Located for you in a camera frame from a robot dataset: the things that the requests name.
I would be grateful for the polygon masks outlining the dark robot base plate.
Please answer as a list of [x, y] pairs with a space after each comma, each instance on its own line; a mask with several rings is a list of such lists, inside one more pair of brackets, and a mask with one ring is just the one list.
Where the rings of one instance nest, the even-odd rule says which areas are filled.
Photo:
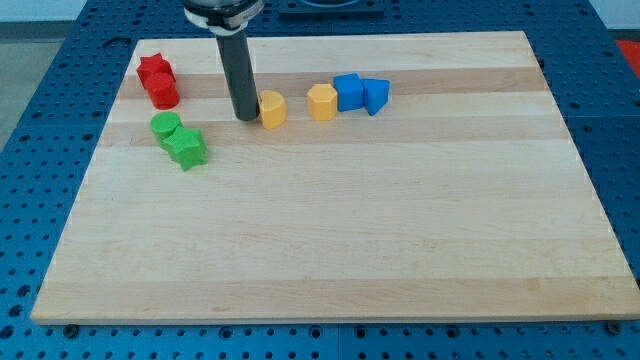
[[279, 0], [281, 17], [382, 15], [384, 0]]

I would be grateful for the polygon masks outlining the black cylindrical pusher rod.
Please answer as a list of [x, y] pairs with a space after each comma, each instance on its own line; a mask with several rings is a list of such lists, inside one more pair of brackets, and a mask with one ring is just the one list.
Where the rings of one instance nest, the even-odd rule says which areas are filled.
[[246, 33], [217, 36], [216, 42], [234, 114], [238, 120], [253, 121], [259, 116], [259, 105]]

